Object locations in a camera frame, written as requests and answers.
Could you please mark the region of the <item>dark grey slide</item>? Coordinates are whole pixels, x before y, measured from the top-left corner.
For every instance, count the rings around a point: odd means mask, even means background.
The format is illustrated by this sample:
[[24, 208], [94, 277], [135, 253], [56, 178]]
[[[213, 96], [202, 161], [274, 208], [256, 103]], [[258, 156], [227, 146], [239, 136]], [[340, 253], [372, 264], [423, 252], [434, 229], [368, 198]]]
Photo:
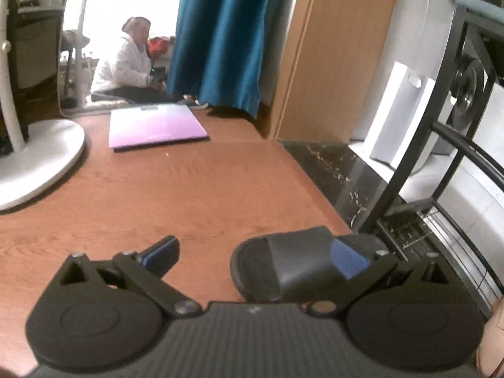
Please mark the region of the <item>dark grey slide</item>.
[[377, 236], [336, 236], [325, 226], [257, 236], [233, 251], [233, 284], [248, 302], [317, 301], [331, 284], [344, 280], [331, 264], [330, 248], [336, 239], [368, 260], [373, 260], [378, 249], [390, 251]]

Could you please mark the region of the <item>beige cross-strap mule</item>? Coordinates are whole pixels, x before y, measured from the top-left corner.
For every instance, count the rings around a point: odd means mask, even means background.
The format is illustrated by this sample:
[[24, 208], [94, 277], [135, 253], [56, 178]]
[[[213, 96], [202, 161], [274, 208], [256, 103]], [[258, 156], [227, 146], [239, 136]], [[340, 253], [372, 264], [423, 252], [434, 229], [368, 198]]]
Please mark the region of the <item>beige cross-strap mule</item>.
[[503, 298], [493, 303], [492, 311], [476, 353], [476, 366], [485, 377], [503, 377]]

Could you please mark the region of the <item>pink bathroom scale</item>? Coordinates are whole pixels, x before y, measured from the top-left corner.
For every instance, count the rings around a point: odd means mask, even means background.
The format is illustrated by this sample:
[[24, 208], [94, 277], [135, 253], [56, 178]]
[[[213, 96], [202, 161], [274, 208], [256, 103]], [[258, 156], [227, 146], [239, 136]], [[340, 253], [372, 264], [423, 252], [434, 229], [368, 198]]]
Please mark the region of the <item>pink bathroom scale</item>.
[[114, 151], [208, 137], [186, 105], [149, 104], [117, 108], [110, 113], [108, 147]]

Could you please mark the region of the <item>white fan base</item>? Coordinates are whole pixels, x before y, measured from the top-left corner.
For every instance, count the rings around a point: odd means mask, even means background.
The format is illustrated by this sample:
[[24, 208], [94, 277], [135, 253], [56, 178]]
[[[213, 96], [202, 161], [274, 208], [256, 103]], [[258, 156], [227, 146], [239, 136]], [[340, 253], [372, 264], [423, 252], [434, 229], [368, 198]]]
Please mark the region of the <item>white fan base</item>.
[[69, 119], [46, 119], [27, 126], [24, 138], [15, 109], [7, 37], [9, 0], [1, 0], [1, 112], [13, 152], [1, 158], [1, 210], [37, 198], [55, 185], [78, 161], [85, 134]]

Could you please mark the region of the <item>white air purifier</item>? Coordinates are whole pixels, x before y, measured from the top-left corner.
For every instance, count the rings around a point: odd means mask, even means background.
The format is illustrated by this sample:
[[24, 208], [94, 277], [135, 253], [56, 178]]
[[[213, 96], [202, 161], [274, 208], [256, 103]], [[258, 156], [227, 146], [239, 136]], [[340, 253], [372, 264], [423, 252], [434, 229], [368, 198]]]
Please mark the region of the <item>white air purifier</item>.
[[396, 170], [427, 110], [435, 81], [396, 61], [364, 145], [371, 160]]

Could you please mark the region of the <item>seated person in white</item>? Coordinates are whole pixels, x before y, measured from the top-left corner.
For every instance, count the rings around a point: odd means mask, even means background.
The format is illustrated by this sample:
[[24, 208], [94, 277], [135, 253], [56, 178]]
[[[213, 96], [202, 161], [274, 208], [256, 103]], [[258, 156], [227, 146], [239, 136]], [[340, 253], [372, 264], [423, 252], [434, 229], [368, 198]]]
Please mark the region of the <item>seated person in white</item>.
[[132, 17], [122, 26], [121, 35], [96, 64], [90, 87], [92, 101], [122, 100], [128, 103], [169, 103], [164, 83], [151, 75], [147, 53], [150, 21]]

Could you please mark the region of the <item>black metal shoe rack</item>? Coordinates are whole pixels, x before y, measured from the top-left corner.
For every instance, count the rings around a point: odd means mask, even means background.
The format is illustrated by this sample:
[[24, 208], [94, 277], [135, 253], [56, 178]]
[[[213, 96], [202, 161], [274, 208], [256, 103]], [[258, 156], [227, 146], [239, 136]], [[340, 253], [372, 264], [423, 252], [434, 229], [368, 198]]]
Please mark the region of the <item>black metal shoe rack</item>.
[[389, 167], [384, 190], [353, 228], [383, 237], [405, 260], [439, 251], [489, 318], [503, 296], [503, 278], [468, 229], [477, 192], [473, 183], [462, 183], [461, 168], [473, 166], [502, 190], [503, 164], [475, 139], [491, 93], [503, 81], [502, 8], [455, 0], [443, 42], [437, 66], [416, 67], [397, 58], [384, 75], [385, 88], [398, 61], [434, 79], [435, 87], [399, 167]]

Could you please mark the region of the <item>wooden cabinet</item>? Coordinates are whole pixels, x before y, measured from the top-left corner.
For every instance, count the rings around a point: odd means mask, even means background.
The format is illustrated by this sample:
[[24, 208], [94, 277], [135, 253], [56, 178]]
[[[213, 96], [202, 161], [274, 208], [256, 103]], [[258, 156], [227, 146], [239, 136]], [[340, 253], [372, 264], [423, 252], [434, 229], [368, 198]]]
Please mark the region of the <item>wooden cabinet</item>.
[[347, 142], [357, 126], [396, 0], [296, 0], [263, 137]]

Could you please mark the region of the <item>teal curtain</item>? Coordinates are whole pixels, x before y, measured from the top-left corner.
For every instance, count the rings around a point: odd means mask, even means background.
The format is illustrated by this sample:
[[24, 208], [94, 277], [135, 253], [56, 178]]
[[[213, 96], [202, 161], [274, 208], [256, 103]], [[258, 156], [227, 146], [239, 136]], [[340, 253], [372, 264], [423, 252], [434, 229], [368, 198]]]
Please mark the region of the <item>teal curtain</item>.
[[180, 0], [168, 94], [256, 118], [267, 41], [284, 0]]

